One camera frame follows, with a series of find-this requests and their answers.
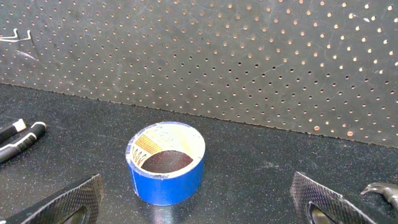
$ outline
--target blue tape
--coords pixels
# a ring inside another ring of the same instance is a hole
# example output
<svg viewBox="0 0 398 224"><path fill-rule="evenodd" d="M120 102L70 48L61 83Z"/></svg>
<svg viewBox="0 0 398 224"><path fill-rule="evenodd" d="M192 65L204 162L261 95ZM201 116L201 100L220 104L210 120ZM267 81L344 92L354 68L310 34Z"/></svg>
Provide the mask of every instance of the blue tape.
<svg viewBox="0 0 398 224"><path fill-rule="evenodd" d="M132 143L134 139L144 130L145 129L137 133L131 139L126 149L127 164L135 193L145 202L161 206L173 205L189 198L200 185L205 161L204 155L195 167L178 176L169 177L168 174L147 172L128 159L128 154L130 154L133 149Z"/></svg>

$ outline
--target black tool handle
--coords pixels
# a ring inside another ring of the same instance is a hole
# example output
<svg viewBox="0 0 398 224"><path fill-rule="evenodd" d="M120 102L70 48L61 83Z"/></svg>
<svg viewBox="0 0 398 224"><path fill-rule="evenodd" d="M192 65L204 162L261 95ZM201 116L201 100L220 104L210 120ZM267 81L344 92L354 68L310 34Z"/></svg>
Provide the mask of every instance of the black tool handle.
<svg viewBox="0 0 398 224"><path fill-rule="evenodd" d="M22 120L22 119L19 119L16 122L4 125L0 129L0 144L2 142L4 142L5 140L7 140L9 137L17 134L20 131L25 130L25 128L26 128L26 125L25 125L24 120Z"/></svg>
<svg viewBox="0 0 398 224"><path fill-rule="evenodd" d="M20 154L36 142L45 131L45 123L36 122L25 135L12 143L0 148L0 163Z"/></svg>

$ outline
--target inner ring of tape roll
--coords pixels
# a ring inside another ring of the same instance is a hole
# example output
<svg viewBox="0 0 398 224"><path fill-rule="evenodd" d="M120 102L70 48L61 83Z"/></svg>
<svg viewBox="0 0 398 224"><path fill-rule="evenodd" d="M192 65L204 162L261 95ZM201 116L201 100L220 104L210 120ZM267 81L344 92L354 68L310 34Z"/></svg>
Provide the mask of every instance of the inner ring of tape roll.
<svg viewBox="0 0 398 224"><path fill-rule="evenodd" d="M142 168L148 158L164 151L179 151L192 161L184 168L169 172L155 173ZM129 166L149 175L179 176L193 169L205 153L205 142L193 127L178 122L163 122L148 126L138 132L129 142L126 159Z"/></svg>

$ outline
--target metal hook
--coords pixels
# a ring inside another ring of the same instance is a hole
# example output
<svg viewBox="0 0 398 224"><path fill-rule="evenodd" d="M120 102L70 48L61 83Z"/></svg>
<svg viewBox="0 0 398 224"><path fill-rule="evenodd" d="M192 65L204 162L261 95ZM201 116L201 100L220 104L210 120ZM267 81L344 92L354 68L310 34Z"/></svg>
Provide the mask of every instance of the metal hook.
<svg viewBox="0 0 398 224"><path fill-rule="evenodd" d="M14 29L14 36L13 37L0 37L0 41L15 43L15 42L23 41L23 40L30 40L32 37L30 36L30 30L27 30L27 38L20 39L20 40L9 40L11 38L18 38L17 29Z"/></svg>

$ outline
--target white tip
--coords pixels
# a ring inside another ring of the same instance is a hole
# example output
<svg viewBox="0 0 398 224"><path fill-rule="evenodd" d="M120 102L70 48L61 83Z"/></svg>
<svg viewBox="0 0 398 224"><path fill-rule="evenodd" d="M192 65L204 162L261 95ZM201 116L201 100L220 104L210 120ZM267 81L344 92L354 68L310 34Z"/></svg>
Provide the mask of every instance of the white tip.
<svg viewBox="0 0 398 224"><path fill-rule="evenodd" d="M30 128L33 128L36 124L42 124L42 125L44 125L44 129L47 127L47 125L45 125L44 122L38 121L38 122L34 123L34 124L32 125L32 127L30 127Z"/></svg>
<svg viewBox="0 0 398 224"><path fill-rule="evenodd" d="M23 119L19 119L17 122L15 122L12 125L15 127L15 129L17 129L17 132L25 130L25 128L26 128L26 124Z"/></svg>

